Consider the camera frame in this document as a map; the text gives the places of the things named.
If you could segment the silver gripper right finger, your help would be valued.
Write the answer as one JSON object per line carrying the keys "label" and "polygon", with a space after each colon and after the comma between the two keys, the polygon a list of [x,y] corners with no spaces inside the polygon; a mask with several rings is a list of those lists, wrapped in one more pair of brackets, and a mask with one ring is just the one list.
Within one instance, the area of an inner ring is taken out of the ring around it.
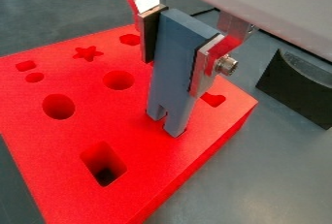
{"label": "silver gripper right finger", "polygon": [[212,87],[216,75],[231,76],[238,61],[229,53],[238,49],[258,30],[256,26],[229,13],[221,12],[217,33],[199,48],[195,56],[189,94],[199,98]]}

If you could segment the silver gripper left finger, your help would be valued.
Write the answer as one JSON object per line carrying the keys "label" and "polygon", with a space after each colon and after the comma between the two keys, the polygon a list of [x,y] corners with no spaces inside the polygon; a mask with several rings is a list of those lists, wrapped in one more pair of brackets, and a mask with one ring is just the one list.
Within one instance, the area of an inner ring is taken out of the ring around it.
{"label": "silver gripper left finger", "polygon": [[128,2],[141,33],[142,59],[145,63],[150,63],[155,59],[160,15],[168,7],[161,3],[161,0],[128,0]]}

